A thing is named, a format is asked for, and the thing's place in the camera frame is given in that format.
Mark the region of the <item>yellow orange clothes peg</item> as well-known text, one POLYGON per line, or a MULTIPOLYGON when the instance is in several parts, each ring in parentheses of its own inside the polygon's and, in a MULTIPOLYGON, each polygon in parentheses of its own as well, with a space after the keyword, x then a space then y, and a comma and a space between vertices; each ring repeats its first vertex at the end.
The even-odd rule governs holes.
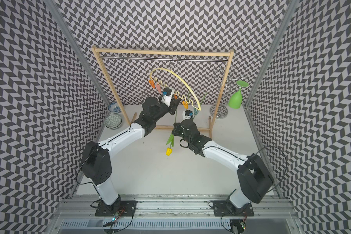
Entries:
POLYGON ((184 108, 185 108, 186 110, 188 110, 188 102, 183 101, 183 102, 182 102, 182 105, 184 106, 184 108))

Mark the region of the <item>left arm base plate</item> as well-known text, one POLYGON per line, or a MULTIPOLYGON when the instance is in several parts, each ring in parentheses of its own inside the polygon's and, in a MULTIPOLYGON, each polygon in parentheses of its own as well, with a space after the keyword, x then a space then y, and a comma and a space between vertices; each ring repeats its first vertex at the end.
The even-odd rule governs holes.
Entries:
POLYGON ((99 201, 95 216, 113 217, 117 212, 123 211, 121 216, 133 216, 137 207, 135 200, 116 200, 112 205, 106 205, 102 200, 99 201))

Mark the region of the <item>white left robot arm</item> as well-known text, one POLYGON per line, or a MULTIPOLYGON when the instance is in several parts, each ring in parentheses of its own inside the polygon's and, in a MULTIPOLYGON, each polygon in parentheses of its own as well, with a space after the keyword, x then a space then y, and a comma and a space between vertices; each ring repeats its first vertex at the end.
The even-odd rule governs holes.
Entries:
POLYGON ((113 158, 121 150, 150 134, 157 121, 166 114, 174 115, 181 99, 149 97, 142 104, 139 117, 122 132, 99 143, 89 142, 82 154, 80 171, 90 179, 100 200, 112 206, 120 195, 114 188, 113 158))

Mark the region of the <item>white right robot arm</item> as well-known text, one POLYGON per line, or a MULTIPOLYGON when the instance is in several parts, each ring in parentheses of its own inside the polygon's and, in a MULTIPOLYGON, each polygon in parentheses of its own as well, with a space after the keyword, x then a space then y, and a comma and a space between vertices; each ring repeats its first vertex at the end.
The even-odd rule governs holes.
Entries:
POLYGON ((187 142, 185 147, 196 155, 214 160, 237 174, 239 186, 226 199, 229 214, 243 214, 251 203, 259 204, 274 186, 275 179, 261 156, 242 155, 220 146, 202 135, 192 119, 174 123, 172 134, 187 142))

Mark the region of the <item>yellow tulip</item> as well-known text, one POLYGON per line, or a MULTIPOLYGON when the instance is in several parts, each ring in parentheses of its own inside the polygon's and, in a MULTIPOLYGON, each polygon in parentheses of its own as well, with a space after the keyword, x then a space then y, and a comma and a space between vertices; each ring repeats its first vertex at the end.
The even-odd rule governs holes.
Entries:
MULTIPOLYGON (((178 108, 176 108, 174 123, 176 123, 176 119, 177 119, 177 110, 178 110, 178 108)), ((166 145, 168 145, 168 148, 166 150, 166 155, 170 156, 171 153, 173 152, 173 147, 174 147, 174 135, 173 135, 173 133, 170 134, 166 145)))

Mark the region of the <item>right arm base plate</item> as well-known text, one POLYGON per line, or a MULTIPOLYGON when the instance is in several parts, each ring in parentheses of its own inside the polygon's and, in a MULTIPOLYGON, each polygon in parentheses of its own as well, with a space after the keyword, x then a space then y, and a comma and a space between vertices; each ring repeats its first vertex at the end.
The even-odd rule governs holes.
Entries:
POLYGON ((236 216, 236 217, 251 217, 254 216, 254 211, 251 203, 245 204, 241 208, 235 207, 230 201, 213 200, 208 202, 208 205, 213 210, 216 217, 236 216))

